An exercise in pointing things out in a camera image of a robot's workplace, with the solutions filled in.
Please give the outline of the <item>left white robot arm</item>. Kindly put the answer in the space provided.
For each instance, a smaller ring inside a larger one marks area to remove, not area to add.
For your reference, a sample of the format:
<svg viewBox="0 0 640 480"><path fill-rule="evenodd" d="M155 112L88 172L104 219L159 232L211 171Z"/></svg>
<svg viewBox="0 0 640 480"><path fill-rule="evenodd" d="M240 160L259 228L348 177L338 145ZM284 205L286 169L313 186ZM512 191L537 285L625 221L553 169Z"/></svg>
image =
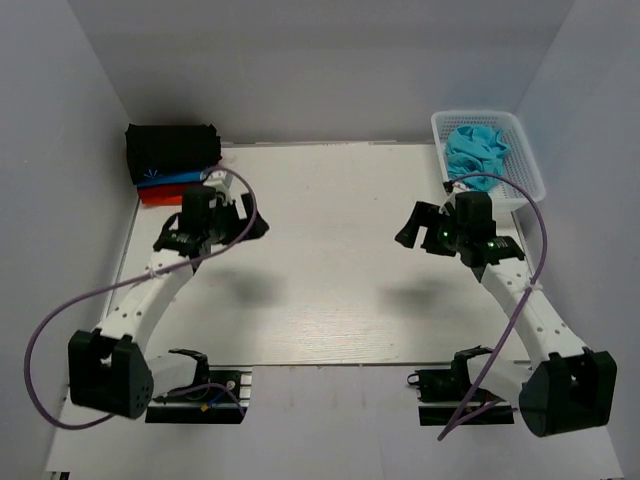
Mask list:
<svg viewBox="0 0 640 480"><path fill-rule="evenodd" d="M149 340L179 291L208 259L245 240L263 237L252 191L238 200L220 187L185 192L152 247L142 279L92 331L68 343L69 394L80 407L137 419L161 397L199 399L211 387L205 354L186 348L147 356Z"/></svg>

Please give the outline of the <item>black t shirt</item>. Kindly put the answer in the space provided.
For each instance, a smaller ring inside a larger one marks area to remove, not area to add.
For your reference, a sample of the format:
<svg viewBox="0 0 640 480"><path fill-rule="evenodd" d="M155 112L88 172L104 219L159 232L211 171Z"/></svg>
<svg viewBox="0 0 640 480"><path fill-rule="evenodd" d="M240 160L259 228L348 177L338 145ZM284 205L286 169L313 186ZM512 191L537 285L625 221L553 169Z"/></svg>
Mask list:
<svg viewBox="0 0 640 480"><path fill-rule="evenodd" d="M125 132L130 178L141 184L166 175L202 171L221 159L213 125L134 125Z"/></svg>

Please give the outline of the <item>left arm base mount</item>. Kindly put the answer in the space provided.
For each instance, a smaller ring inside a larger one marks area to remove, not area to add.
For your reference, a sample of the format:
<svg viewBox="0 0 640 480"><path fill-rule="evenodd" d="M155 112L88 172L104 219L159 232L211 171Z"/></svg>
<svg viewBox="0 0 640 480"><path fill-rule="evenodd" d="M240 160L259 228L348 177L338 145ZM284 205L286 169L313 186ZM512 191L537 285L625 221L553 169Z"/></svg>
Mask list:
<svg viewBox="0 0 640 480"><path fill-rule="evenodd" d="M223 388L208 387L181 396L155 399L146 410L145 422L163 425L240 425L244 415L226 390L236 397L247 413L252 370L212 369L209 382L223 385Z"/></svg>

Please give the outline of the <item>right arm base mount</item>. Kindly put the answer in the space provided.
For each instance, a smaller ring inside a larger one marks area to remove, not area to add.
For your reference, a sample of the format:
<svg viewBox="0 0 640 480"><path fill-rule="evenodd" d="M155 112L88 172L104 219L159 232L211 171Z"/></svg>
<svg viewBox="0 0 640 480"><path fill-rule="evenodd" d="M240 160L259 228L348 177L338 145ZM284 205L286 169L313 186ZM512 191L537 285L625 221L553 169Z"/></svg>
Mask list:
<svg viewBox="0 0 640 480"><path fill-rule="evenodd" d="M419 424L444 427L463 399L465 392L454 384L450 368L415 370L407 376L407 385L417 390ZM513 425L514 411L500 402L490 410L466 422L471 426Z"/></svg>

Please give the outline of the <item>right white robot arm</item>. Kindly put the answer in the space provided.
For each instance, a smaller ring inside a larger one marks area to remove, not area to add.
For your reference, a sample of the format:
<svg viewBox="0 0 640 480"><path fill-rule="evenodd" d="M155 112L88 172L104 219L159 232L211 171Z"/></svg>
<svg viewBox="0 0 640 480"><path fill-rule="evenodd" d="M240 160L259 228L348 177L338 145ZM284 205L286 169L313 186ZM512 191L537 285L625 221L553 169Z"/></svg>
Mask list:
<svg viewBox="0 0 640 480"><path fill-rule="evenodd" d="M453 194L442 205L418 202L395 240L427 253L459 257L502 308L525 347L529 364L516 365L495 349L476 346L455 353L444 370L423 369L407 382L424 403L472 402L455 414L472 422L490 418L499 401L516 409L537 437L601 427L608 423L617 365L574 334L533 283L526 257L510 236L497 233L492 201L482 192Z"/></svg>

